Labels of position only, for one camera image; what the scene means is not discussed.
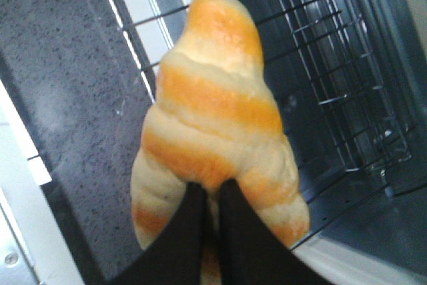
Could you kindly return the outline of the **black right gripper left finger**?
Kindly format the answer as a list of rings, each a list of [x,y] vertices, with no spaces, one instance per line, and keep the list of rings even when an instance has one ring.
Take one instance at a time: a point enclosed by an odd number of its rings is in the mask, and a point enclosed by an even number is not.
[[[186,185],[179,208],[153,244],[112,284],[200,284],[205,190]]]

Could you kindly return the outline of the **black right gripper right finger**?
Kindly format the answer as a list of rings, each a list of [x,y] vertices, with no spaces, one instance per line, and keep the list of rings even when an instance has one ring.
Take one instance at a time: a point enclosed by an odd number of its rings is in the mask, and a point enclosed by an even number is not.
[[[254,212],[236,180],[220,188],[223,284],[330,284],[299,260]]]

